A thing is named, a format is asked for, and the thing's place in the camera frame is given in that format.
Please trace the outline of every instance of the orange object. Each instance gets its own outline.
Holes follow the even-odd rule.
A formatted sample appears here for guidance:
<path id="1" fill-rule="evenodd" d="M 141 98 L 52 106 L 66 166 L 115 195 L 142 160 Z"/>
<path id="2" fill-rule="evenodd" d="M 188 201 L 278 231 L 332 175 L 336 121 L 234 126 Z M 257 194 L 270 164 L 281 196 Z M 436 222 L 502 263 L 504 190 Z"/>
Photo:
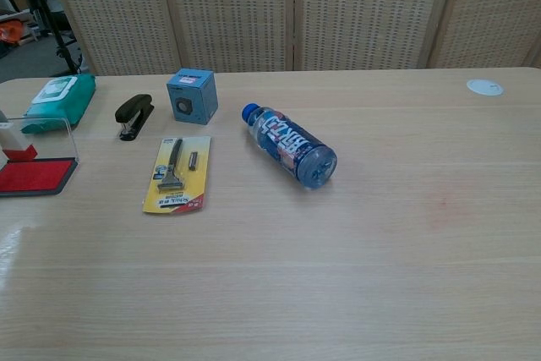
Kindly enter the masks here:
<path id="1" fill-rule="evenodd" d="M 17 19 L 5 20 L 0 23 L 0 41 L 17 44 L 23 36 L 23 23 Z"/>

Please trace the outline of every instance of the blue box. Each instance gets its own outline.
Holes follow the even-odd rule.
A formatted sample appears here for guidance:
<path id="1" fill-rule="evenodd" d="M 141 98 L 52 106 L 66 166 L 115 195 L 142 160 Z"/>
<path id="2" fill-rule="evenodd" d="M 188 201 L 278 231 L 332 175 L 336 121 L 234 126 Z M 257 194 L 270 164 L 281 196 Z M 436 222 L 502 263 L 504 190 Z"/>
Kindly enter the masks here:
<path id="1" fill-rule="evenodd" d="M 167 82 L 167 91 L 179 122 L 207 124 L 218 108 L 212 71 L 182 68 Z"/>

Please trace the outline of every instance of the floor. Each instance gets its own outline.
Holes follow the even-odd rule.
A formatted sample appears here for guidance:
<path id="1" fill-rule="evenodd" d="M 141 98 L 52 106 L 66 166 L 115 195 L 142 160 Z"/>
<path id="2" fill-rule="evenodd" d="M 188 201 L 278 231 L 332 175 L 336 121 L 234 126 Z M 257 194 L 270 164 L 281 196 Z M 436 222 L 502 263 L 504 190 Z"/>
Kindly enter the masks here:
<path id="1" fill-rule="evenodd" d="M 72 59 L 77 62 L 81 53 L 77 43 L 68 46 L 68 49 Z M 0 58 L 0 83 L 17 78 L 49 77 L 67 69 L 68 65 L 64 59 L 57 57 L 57 43 L 54 37 L 48 36 L 18 46 Z"/>

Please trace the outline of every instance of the bottle label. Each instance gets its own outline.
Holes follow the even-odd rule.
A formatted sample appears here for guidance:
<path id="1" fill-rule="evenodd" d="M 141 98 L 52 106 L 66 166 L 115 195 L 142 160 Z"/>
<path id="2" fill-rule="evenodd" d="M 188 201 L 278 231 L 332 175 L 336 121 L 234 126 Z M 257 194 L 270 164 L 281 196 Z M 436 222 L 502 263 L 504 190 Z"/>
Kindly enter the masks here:
<path id="1" fill-rule="evenodd" d="M 298 163 L 321 141 L 280 112 L 264 112 L 261 120 L 261 147 L 296 177 Z"/>

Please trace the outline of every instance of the black stand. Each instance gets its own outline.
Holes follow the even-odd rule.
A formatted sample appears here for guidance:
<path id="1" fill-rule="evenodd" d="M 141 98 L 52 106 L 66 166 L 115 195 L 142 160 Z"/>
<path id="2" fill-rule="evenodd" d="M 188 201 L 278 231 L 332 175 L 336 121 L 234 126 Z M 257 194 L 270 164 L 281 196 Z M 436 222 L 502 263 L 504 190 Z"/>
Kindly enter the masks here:
<path id="1" fill-rule="evenodd" d="M 64 40 L 62 38 L 62 35 L 60 34 L 60 31 L 58 30 L 57 24 L 54 21 L 54 18 L 51 14 L 51 9 L 49 9 L 49 5 L 47 4 L 46 0 L 38 0 L 41 9 L 43 10 L 43 13 L 45 14 L 45 18 L 47 20 L 47 23 L 49 24 L 49 27 L 54 34 L 55 39 L 57 40 L 58 44 L 58 52 L 57 54 L 64 58 L 66 60 L 66 64 L 68 65 L 68 74 L 77 74 L 77 66 L 74 63 L 74 60 L 71 59 L 71 54 L 69 53 L 69 49 L 66 47 L 66 44 L 64 43 Z"/>

